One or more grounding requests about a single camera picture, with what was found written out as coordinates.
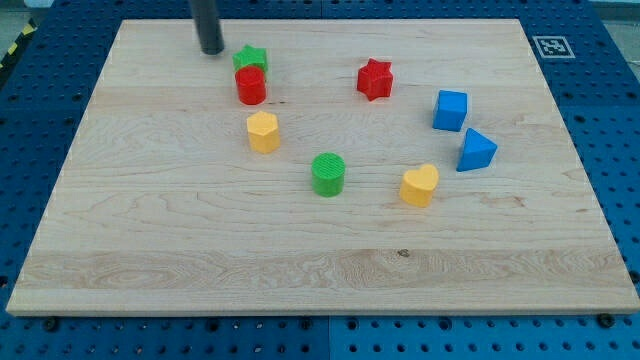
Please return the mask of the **dark cylindrical robot arm rod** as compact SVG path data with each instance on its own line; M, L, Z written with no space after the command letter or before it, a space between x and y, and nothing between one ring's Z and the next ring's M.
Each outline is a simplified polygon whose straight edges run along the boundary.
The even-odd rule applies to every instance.
M224 50L216 0L190 0L191 15L198 35L201 51L206 55L217 55Z

